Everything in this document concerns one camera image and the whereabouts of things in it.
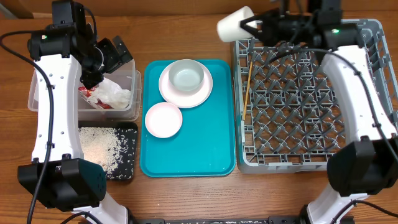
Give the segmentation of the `wooden chopstick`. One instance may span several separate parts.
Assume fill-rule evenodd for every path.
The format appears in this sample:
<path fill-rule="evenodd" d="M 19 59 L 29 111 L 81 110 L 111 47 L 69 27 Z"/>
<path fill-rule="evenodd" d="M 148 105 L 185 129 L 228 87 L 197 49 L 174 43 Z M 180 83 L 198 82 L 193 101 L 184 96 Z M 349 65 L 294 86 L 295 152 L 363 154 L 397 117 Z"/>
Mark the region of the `wooden chopstick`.
<path fill-rule="evenodd" d="M 250 81 L 251 81 L 251 74 L 252 74 L 252 62 L 249 64 L 249 73 L 248 73 L 248 80 L 246 85 L 246 94 L 245 94 L 245 101 L 244 101 L 244 109 L 243 109 L 243 120 L 246 119 L 247 113 L 247 106 L 248 106 L 248 99 L 249 99 L 249 89 L 250 89 Z"/>

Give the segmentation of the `pale green cup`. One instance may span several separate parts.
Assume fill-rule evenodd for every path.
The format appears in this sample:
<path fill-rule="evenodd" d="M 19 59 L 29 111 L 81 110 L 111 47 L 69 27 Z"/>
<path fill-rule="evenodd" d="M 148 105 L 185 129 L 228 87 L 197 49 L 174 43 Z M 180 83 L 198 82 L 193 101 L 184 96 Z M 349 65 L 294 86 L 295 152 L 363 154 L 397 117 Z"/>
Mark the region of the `pale green cup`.
<path fill-rule="evenodd" d="M 241 9 L 226 16 L 217 23 L 217 33 L 221 41 L 234 42 L 236 40 L 248 39 L 252 34 L 241 28 L 240 22 L 254 16 L 250 7 L 244 6 Z"/>

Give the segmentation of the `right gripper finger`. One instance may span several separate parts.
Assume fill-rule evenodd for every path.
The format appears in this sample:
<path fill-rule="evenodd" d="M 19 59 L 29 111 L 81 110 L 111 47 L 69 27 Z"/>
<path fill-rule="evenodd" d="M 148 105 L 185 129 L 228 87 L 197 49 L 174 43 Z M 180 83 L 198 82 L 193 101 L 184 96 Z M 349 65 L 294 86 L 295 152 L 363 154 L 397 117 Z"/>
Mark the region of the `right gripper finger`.
<path fill-rule="evenodd" d="M 260 40 L 261 42 L 266 41 L 266 32 L 264 31 L 264 24 L 260 21 L 254 21 L 244 23 L 243 21 L 240 22 L 240 27 L 248 32 L 251 37 Z"/>
<path fill-rule="evenodd" d="M 241 25 L 248 24 L 253 21 L 261 21 L 262 23 L 277 22 L 280 18 L 279 9 L 271 9 L 261 14 L 255 14 L 241 21 Z"/>

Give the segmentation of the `grey shallow bowl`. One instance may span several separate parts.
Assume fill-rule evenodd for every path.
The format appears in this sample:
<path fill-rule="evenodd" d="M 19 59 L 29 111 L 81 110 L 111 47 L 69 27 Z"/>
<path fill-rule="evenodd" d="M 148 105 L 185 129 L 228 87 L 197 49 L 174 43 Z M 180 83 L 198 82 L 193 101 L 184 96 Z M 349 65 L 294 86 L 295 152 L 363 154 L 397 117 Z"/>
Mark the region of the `grey shallow bowl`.
<path fill-rule="evenodd" d="M 169 82 L 182 92 L 196 91 L 204 79 L 204 71 L 199 62 L 182 59 L 174 62 L 169 70 Z"/>

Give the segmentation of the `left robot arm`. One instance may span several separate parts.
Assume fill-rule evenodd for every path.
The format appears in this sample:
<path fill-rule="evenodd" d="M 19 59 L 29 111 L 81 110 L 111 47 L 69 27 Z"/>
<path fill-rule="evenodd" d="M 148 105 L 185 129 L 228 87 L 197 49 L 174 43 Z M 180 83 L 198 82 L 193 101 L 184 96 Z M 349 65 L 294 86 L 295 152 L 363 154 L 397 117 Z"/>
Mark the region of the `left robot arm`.
<path fill-rule="evenodd" d="M 119 37 L 97 40 L 86 7 L 54 1 L 52 23 L 28 41 L 39 92 L 32 162 L 19 166 L 19 183 L 33 202 L 82 215 L 95 223 L 134 223 L 130 210 L 106 191 L 106 175 L 86 161 L 78 136 L 78 87 L 92 88 L 132 60 Z"/>

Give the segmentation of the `red snack wrapper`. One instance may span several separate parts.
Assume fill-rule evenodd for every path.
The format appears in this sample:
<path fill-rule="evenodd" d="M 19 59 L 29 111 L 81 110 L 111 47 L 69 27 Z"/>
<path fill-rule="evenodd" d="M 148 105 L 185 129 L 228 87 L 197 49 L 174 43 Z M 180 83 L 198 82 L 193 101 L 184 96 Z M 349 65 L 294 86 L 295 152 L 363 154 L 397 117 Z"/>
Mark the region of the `red snack wrapper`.
<path fill-rule="evenodd" d="M 112 109 L 112 107 L 106 103 L 103 103 L 101 100 L 97 100 L 97 102 L 90 101 L 89 97 L 92 95 L 92 93 L 96 90 L 95 87 L 92 89 L 86 89 L 84 86 L 81 86 L 78 88 L 78 91 L 80 92 L 81 97 L 92 107 L 96 109 Z"/>

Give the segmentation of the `white napkin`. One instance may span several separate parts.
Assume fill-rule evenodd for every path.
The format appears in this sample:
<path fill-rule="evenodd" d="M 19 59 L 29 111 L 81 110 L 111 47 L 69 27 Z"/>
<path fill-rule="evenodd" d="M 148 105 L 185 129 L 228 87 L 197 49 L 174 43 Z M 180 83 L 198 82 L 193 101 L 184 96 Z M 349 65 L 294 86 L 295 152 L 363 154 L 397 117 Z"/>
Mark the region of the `white napkin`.
<path fill-rule="evenodd" d="M 125 109 L 129 106 L 131 91 L 122 89 L 117 83 L 104 80 L 87 92 L 86 101 L 97 109 Z"/>

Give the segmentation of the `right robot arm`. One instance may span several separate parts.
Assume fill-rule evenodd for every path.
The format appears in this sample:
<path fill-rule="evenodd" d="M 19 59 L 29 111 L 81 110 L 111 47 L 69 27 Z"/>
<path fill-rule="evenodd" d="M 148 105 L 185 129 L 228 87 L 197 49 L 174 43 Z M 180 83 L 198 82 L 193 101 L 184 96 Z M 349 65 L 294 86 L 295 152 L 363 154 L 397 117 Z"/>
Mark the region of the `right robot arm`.
<path fill-rule="evenodd" d="M 397 180 L 397 130 L 385 114 L 368 69 L 358 26 L 342 22 L 339 1 L 310 1 L 308 14 L 290 14 L 287 4 L 238 24 L 264 45 L 307 44 L 335 91 L 346 144 L 327 163 L 328 185 L 304 206 L 302 223 L 339 223 L 355 205 Z"/>

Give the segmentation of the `small white dish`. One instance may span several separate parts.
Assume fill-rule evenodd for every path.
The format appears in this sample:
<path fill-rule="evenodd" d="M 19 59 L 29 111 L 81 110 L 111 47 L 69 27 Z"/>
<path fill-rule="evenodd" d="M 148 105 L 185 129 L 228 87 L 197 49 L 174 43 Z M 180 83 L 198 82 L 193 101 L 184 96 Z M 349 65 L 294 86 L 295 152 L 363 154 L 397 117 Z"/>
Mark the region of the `small white dish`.
<path fill-rule="evenodd" d="M 157 138 L 170 138 L 182 127 L 182 112 L 168 102 L 157 103 L 145 115 L 148 132 Z"/>

